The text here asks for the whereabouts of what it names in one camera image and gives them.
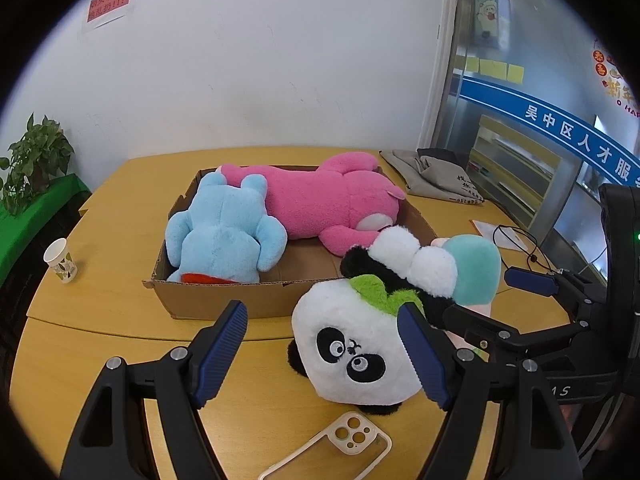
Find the panda plush toy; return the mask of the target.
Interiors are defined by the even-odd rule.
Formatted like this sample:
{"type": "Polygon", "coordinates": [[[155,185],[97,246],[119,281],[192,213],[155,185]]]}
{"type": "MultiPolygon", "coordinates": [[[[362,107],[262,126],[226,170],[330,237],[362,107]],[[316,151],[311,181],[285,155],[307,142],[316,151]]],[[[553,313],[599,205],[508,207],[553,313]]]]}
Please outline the panda plush toy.
{"type": "Polygon", "coordinates": [[[421,388],[398,334],[399,310],[414,304],[436,322],[452,303],[456,260],[391,226],[370,246],[350,248],[340,272],[298,300],[288,365],[324,400],[392,414],[421,388]]]}

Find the light blue plush toy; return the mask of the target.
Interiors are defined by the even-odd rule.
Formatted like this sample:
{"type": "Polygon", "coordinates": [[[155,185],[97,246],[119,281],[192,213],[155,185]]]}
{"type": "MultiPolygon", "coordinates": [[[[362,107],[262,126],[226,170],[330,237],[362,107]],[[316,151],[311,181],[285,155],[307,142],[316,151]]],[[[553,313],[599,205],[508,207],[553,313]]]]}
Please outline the light blue plush toy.
{"type": "Polygon", "coordinates": [[[266,208],[268,182],[249,174],[237,186],[218,171],[201,178],[189,207],[173,214],[165,247],[175,283],[256,284],[284,254],[288,233],[266,208]]]}

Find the white paper sheet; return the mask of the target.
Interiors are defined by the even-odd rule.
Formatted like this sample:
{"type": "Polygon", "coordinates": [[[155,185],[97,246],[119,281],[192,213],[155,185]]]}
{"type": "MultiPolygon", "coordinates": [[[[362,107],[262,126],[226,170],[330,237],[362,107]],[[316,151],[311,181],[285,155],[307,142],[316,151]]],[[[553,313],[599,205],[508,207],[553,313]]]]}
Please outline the white paper sheet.
{"type": "Polygon", "coordinates": [[[497,247],[509,250],[519,250],[526,252],[528,249],[524,240],[510,226],[498,226],[480,220],[472,220],[472,226],[477,230],[480,236],[493,242],[497,247]]]}

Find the teal and pink plush toy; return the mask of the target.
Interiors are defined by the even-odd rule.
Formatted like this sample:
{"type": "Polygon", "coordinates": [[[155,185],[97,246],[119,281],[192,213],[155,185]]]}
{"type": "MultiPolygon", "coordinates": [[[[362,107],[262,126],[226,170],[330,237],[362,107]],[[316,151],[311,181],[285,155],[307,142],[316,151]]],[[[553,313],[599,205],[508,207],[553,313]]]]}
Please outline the teal and pink plush toy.
{"type": "Polygon", "coordinates": [[[435,238],[431,245],[449,252],[456,262],[458,275],[452,300],[460,307],[490,318],[502,269],[498,247],[473,234],[435,238]]]}

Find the white phone case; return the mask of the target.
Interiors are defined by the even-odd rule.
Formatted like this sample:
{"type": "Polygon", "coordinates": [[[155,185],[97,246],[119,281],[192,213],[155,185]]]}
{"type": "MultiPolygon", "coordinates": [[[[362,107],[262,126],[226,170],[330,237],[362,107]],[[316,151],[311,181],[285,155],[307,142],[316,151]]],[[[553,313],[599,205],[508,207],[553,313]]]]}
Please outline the white phone case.
{"type": "Polygon", "coordinates": [[[346,412],[259,479],[360,480],[393,447],[392,439],[363,414],[346,412]]]}

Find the beige cloth bag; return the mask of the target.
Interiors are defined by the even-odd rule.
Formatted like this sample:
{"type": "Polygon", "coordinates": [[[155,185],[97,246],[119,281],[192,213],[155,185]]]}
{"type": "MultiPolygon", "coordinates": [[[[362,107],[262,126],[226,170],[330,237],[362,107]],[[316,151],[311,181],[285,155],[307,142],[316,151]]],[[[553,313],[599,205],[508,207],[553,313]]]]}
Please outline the beige cloth bag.
{"type": "Polygon", "coordinates": [[[467,205],[485,201],[465,170],[454,162],[417,151],[383,150],[380,155],[405,180],[410,195],[467,205]]]}

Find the paper cup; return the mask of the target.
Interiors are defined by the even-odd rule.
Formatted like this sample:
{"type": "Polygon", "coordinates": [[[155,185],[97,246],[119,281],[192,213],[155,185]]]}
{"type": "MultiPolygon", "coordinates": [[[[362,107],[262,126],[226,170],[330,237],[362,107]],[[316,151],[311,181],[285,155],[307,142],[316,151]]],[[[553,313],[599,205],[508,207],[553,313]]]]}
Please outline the paper cup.
{"type": "Polygon", "coordinates": [[[63,284],[73,281],[77,274],[76,263],[64,237],[58,238],[47,247],[43,254],[43,261],[63,284]]]}

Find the pink plush bear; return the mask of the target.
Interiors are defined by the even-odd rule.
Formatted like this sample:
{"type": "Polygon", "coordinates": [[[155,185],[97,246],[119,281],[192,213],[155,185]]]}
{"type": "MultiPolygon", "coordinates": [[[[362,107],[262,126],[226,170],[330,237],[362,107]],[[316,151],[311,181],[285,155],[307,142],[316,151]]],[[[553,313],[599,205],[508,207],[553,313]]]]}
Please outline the pink plush bear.
{"type": "Polygon", "coordinates": [[[224,164],[218,171],[234,186],[250,174],[264,176],[267,212],[288,237],[317,237],[339,257],[354,246],[371,246],[379,232],[396,223],[406,199],[404,190],[378,170],[376,157],[365,152],[332,156],[314,170],[224,164]]]}

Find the yellow sticky notes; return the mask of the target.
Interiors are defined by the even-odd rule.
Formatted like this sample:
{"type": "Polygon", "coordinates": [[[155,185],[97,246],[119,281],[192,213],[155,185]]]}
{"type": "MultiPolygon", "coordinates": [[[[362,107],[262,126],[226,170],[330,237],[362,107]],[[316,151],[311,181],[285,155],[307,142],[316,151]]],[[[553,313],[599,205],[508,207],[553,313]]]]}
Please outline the yellow sticky notes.
{"type": "Polygon", "coordinates": [[[465,73],[499,79],[511,84],[522,84],[525,75],[525,68],[521,65],[476,56],[457,55],[454,59],[454,67],[465,73]]]}

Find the green cloth table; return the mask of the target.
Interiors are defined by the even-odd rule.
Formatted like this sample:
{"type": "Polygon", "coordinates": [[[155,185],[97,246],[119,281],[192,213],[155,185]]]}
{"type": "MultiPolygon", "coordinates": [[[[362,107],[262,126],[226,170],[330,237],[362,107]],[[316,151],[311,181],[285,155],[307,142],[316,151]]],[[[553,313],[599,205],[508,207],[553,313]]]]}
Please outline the green cloth table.
{"type": "Polygon", "coordinates": [[[1,283],[55,214],[75,198],[86,200],[90,195],[90,188],[76,174],[68,174],[53,180],[47,191],[35,198],[18,216],[11,216],[1,206],[1,283]]]}

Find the potted green plant right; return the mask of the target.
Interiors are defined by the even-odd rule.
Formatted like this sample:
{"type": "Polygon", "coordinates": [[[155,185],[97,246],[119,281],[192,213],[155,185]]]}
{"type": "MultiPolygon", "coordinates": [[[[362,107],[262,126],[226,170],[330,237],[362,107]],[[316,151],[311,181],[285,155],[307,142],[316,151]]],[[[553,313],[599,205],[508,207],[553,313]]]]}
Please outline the potted green plant right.
{"type": "Polygon", "coordinates": [[[65,176],[74,149],[60,123],[47,116],[35,122],[30,115],[20,140],[2,157],[1,203],[11,216],[18,216],[42,193],[51,181],[65,176]]]}

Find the red wall notice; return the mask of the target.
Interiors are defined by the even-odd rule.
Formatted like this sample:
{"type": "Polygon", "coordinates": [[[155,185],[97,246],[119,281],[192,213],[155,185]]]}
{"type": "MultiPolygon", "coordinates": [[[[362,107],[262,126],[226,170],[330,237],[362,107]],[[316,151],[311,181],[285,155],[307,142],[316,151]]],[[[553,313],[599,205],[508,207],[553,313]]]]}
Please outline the red wall notice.
{"type": "Polygon", "coordinates": [[[130,14],[135,7],[134,0],[90,0],[81,31],[86,34],[120,20],[130,14]]]}

